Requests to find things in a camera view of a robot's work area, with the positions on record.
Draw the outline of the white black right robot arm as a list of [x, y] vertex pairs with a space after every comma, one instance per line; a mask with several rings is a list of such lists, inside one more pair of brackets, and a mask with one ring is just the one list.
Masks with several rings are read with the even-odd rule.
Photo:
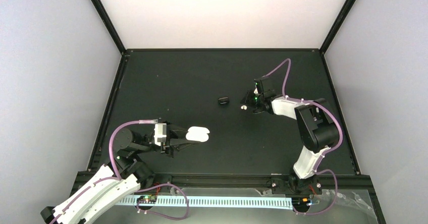
[[315, 101], [279, 95], [269, 77], [254, 80], [255, 89], [247, 90], [241, 99], [242, 109], [269, 113], [296, 120], [303, 148], [291, 168], [288, 188], [296, 194], [308, 189], [325, 154], [343, 138], [340, 125], [329, 111], [324, 98]]

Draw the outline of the white earbud charging case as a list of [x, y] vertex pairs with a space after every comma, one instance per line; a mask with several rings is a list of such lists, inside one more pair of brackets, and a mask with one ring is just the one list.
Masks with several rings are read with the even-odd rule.
[[206, 142], [209, 139], [209, 129], [192, 126], [187, 130], [186, 139], [189, 141]]

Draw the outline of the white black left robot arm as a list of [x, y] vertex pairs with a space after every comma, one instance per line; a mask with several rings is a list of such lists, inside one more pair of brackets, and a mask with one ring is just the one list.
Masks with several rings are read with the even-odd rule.
[[155, 173], [139, 154], [159, 151], [172, 156], [181, 146], [205, 143], [210, 130], [181, 128], [169, 122], [134, 120], [119, 125], [110, 136], [109, 162], [103, 164], [74, 194], [57, 206], [47, 206], [40, 215], [45, 223], [94, 223], [125, 197], [154, 191], [144, 201], [157, 199], [163, 187], [181, 192], [171, 182], [155, 184]]

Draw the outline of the black earbud charging case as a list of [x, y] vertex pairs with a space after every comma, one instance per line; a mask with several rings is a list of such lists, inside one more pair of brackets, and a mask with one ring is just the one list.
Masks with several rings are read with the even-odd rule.
[[230, 98], [229, 97], [221, 97], [218, 99], [218, 104], [219, 105], [227, 105], [230, 103]]

